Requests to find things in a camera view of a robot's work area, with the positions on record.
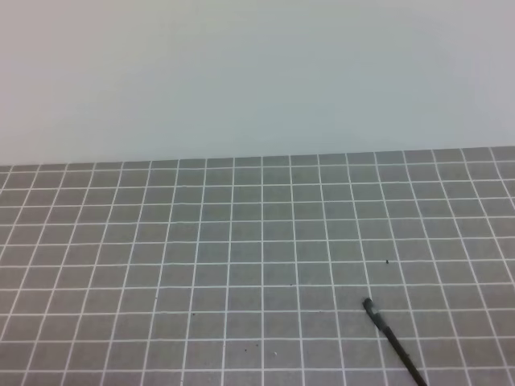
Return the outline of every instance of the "black stylus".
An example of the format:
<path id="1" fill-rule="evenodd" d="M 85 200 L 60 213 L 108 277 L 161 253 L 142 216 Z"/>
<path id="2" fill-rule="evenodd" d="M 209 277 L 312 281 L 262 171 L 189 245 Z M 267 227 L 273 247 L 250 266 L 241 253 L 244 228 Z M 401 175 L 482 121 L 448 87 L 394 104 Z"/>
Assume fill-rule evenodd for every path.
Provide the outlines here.
<path id="1" fill-rule="evenodd" d="M 373 305 L 371 298 L 366 298 L 363 301 L 363 308 L 365 308 L 365 311 L 367 311 L 367 314 L 372 319 L 373 324 L 376 325 L 377 329 L 382 332 L 385 337 L 388 339 L 389 344 L 392 345 L 395 352 L 397 352 L 397 355 L 401 359 L 401 361 L 404 363 L 406 368 L 408 369 L 408 372 L 410 372 L 411 376 L 413 377 L 415 383 L 418 386 L 427 386 L 426 381 L 422 378 L 420 373 L 418 372 L 417 368 L 411 362 L 410 356 L 406 351 L 404 351 L 404 348 L 401 346 L 399 341 L 397 340 L 397 337 L 393 333 L 392 329 L 389 328 L 389 326 L 386 324 L 385 320 L 381 317 L 381 314 L 379 314 L 379 311 L 376 310 L 376 308 Z"/>

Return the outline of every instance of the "white background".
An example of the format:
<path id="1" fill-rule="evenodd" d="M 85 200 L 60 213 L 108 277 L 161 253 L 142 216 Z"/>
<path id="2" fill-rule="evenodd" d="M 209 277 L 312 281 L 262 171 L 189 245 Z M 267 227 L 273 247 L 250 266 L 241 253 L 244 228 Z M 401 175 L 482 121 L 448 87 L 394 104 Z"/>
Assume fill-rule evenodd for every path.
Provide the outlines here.
<path id="1" fill-rule="evenodd" d="M 511 0 L 4 0 L 0 163 L 515 144 Z"/>

